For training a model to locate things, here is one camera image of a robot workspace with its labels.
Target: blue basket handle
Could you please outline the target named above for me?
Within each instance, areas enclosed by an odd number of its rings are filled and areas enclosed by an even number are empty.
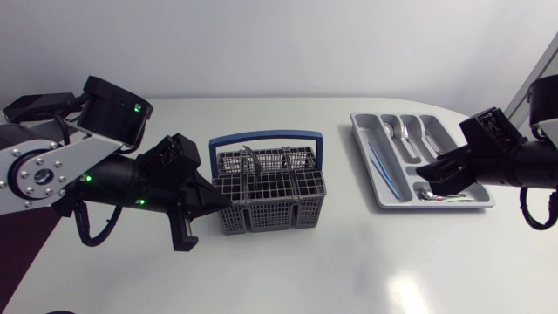
[[[316,142],[316,169],[322,170],[323,136],[319,132],[302,130],[270,130],[231,134],[209,140],[211,175],[217,177],[217,147],[249,140],[296,139]]]

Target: spoon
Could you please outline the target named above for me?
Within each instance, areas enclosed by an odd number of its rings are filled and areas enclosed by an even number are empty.
[[[384,128],[385,131],[388,133],[388,135],[390,135],[390,137],[393,138],[393,127],[391,126],[391,124],[384,122]]]
[[[448,195],[448,196],[435,195],[431,190],[426,188],[421,188],[420,194],[423,197],[421,201],[430,201],[430,202],[474,201],[474,198],[468,196],[462,196],[462,195]]]

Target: table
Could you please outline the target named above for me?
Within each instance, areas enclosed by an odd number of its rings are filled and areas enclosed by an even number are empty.
[[[160,213],[125,208],[97,248],[82,245],[73,219],[63,218],[5,313],[556,311],[558,228],[529,228],[518,188],[490,187],[497,205],[481,211],[376,203],[350,113],[433,113],[460,144],[464,115],[397,99],[149,101],[154,112],[140,151],[182,133],[197,143],[207,179],[209,139],[262,129],[322,132],[328,194],[317,227],[224,236],[215,214],[193,222],[200,242],[184,253],[172,250]],[[548,191],[529,197],[541,220],[547,199]],[[90,208],[95,234],[112,209]]]

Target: metal spoon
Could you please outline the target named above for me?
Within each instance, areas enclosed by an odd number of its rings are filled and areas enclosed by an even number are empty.
[[[474,201],[474,198],[462,195],[448,195],[448,196],[439,196],[435,195],[431,190],[427,188],[421,188],[420,194],[422,195],[421,201],[441,201],[441,202],[449,202],[449,201]]]
[[[412,144],[411,140],[409,139],[409,131],[407,131],[406,125],[403,125],[403,136],[405,137],[407,143],[409,143],[409,145],[411,146],[412,152],[415,154],[414,156],[412,156],[412,158],[419,157],[419,153],[417,153],[417,148],[415,148],[415,146]]]
[[[391,126],[391,124],[384,122],[384,128],[385,131],[388,133],[388,135],[390,135],[390,137],[393,138],[393,127]]]

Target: black cable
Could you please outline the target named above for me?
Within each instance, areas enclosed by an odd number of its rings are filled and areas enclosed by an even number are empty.
[[[60,126],[60,131],[62,131],[62,137],[64,138],[64,145],[70,144],[70,132],[68,131],[68,126],[64,123],[64,120],[58,115],[53,114],[54,120],[57,121],[58,126]]]
[[[537,222],[529,213],[527,207],[527,188],[521,188],[520,191],[521,212],[529,226],[537,230],[546,230],[555,225],[558,220],[558,194],[553,192],[548,198],[548,220],[544,224]]]
[[[122,148],[121,148],[121,149],[117,150],[117,151],[114,152],[114,153],[116,153],[116,154],[131,154],[131,153],[135,152],[135,151],[136,151],[138,148],[140,148],[140,146],[141,146],[141,140],[143,140],[143,133],[144,133],[145,131],[146,131],[146,126],[143,126],[143,127],[141,128],[141,131],[139,132],[138,139],[137,139],[136,142],[133,144],[133,147],[132,147],[132,148],[127,149],[127,150],[122,150]]]
[[[87,204],[78,201],[74,208],[76,216],[76,225],[78,226],[78,234],[81,242],[89,247],[95,247],[101,244],[111,234],[112,229],[116,225],[116,221],[120,217],[122,206],[116,206],[112,212],[111,219],[106,221],[105,228],[99,234],[91,238],[89,234],[89,215],[87,214]]]

